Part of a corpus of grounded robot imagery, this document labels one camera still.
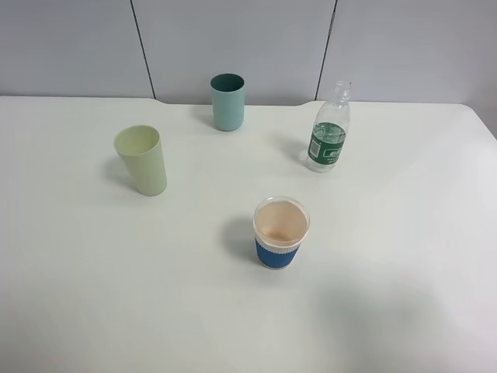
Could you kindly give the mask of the clear water bottle green label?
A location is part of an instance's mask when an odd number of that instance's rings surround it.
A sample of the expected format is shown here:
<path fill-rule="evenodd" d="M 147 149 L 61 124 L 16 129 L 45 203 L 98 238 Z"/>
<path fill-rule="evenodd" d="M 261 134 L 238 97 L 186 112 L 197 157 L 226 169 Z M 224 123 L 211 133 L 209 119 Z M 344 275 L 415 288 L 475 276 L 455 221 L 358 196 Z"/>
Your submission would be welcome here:
<path fill-rule="evenodd" d="M 351 86 L 351 82 L 337 82 L 317 113 L 304 161 L 315 173 L 331 171 L 339 160 L 350 126 Z"/>

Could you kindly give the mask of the pale green plastic cup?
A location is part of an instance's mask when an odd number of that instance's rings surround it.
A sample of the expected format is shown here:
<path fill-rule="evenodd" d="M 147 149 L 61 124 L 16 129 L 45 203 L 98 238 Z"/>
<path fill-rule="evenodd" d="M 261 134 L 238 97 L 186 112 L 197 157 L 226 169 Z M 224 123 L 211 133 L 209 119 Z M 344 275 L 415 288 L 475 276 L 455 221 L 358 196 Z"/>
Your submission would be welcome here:
<path fill-rule="evenodd" d="M 155 128 L 148 125 L 126 128 L 115 137 L 114 148 L 139 193 L 153 197 L 166 189 L 161 137 Z"/>

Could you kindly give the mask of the blue sleeved clear cup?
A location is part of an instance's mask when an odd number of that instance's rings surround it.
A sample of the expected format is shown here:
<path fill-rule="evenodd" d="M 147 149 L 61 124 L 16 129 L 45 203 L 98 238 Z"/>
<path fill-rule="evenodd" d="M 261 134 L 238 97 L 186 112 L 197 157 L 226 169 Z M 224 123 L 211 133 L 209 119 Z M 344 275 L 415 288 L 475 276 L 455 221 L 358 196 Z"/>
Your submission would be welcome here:
<path fill-rule="evenodd" d="M 310 216 L 297 200 L 268 197 L 253 215 L 255 250 L 263 266 L 280 270 L 294 259 L 310 228 Z"/>

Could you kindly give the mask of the teal plastic cup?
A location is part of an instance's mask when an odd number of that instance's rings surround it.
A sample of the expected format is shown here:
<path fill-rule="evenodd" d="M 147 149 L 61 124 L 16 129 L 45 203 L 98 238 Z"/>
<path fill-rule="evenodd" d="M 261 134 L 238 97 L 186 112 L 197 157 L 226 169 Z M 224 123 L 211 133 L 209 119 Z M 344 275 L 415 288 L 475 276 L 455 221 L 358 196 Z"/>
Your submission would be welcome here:
<path fill-rule="evenodd" d="M 244 121 L 245 80 L 232 73 L 210 80 L 214 124 L 222 131 L 236 131 Z"/>

